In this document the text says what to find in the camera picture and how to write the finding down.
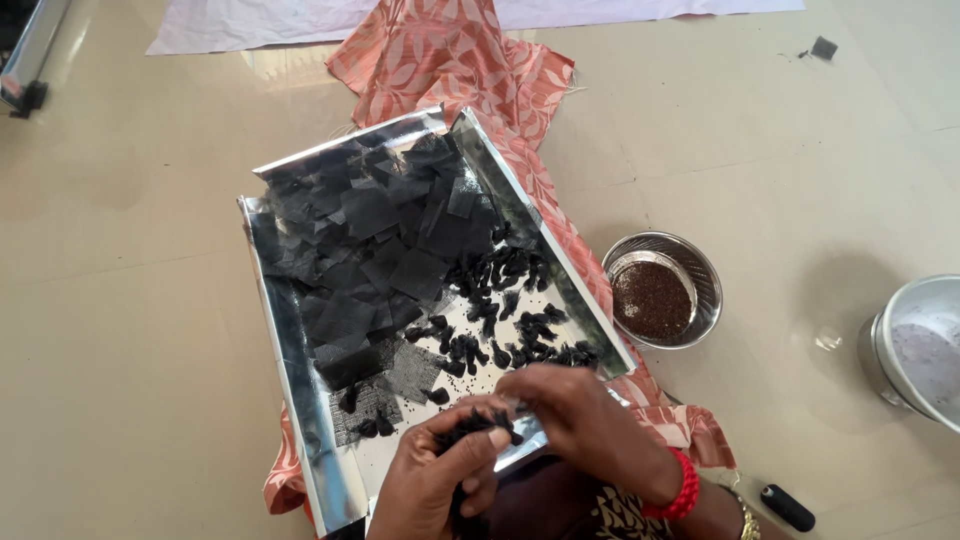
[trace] red bracelet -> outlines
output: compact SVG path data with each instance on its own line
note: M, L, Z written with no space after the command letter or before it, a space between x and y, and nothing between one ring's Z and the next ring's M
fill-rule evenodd
M644 518L653 518L657 520L677 521L690 513L693 505L697 503L697 497L700 495L700 477L697 471L693 469L693 463L683 452L675 449L667 449L677 457L681 466L684 468L684 486L680 488L680 495L668 506L653 506L645 504L640 509L640 516Z

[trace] human hand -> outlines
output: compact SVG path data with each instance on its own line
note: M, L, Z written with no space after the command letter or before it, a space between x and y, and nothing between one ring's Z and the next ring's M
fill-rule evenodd
M450 538L447 518L453 490L461 482L468 495L460 506L462 516L475 516L493 504L493 465L496 456L510 444L506 430L477 431L457 441L443 455L434 454L434 433L449 431L475 407L488 417L492 408L509 410L496 396L470 396L403 433L380 488L368 539Z
M680 493L680 463L589 369L530 364L504 375L495 393L527 403L553 453L581 471L657 506Z

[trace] orange patterned cloth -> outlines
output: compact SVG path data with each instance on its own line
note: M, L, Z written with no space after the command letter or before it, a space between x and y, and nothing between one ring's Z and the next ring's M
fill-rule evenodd
M492 0L381 0L326 61L360 95L361 128L444 103L447 125L470 106L587 284L612 319L607 274L557 205L537 156L573 73L573 61L535 43L502 36ZM624 336L637 367L611 382L638 422L662 444L689 449L704 467L735 467L713 415L696 405L671 406ZM263 489L271 513L304 501L303 475L286 408L280 454Z

